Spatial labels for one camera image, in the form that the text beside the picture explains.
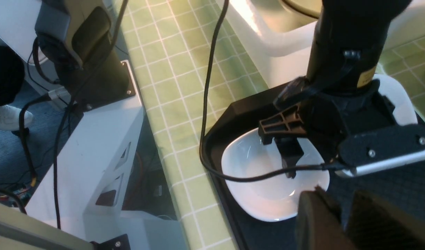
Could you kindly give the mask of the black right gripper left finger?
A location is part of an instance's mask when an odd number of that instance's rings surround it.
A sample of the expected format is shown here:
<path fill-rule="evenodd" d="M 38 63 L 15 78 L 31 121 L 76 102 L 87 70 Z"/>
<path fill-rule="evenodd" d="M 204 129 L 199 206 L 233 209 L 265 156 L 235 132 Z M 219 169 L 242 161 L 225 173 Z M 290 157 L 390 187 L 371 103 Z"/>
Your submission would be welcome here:
<path fill-rule="evenodd" d="M 357 249 L 341 226 L 341 206 L 320 187 L 299 196 L 296 245 L 298 250 Z"/>

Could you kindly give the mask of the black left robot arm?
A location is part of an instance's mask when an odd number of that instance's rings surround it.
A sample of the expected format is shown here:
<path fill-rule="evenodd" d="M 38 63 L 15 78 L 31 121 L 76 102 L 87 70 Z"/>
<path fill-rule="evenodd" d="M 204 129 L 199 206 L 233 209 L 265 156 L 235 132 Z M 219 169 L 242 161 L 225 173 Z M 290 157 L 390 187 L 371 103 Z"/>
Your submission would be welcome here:
<path fill-rule="evenodd" d="M 330 169 L 353 169 L 406 155 L 393 136 L 394 105 L 374 79 L 389 26 L 410 0 L 324 0 L 314 29 L 306 76 L 273 101 L 278 113 L 259 122 L 264 145 L 307 138 L 331 157 Z"/>

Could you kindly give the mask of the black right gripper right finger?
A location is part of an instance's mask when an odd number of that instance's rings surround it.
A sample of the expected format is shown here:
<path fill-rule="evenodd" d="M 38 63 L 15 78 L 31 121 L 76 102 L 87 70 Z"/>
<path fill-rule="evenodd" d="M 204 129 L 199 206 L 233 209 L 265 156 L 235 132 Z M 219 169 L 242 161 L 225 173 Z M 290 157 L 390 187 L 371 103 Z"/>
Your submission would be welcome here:
<path fill-rule="evenodd" d="M 425 222 L 366 191 L 356 191 L 346 236 L 359 250 L 425 250 Z"/>

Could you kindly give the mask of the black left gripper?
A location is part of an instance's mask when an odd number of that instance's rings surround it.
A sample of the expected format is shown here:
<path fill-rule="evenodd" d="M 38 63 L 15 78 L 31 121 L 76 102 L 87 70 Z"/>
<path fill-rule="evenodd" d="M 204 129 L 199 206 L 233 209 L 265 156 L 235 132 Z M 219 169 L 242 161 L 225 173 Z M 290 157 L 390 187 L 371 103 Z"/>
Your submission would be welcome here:
<path fill-rule="evenodd" d="M 397 125 L 395 106 L 379 93 L 379 87 L 380 81 L 373 80 L 360 94 L 319 92 L 295 102 L 259 122 L 262 144 L 274 140 L 283 169 L 296 166 L 304 155 L 296 138 L 309 139 L 339 161 L 337 147 L 348 136 Z"/>

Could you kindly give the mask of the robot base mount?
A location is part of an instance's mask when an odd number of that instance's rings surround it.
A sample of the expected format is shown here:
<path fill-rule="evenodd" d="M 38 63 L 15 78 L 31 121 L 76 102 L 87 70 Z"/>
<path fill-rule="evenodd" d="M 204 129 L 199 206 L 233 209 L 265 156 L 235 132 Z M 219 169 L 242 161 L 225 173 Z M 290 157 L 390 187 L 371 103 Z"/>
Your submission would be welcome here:
<path fill-rule="evenodd" d="M 60 84 L 69 104 L 89 111 L 135 94 L 133 78 L 114 50 L 127 1 L 114 31 L 101 0 L 43 0 L 36 20 L 33 62 L 39 75 Z"/>

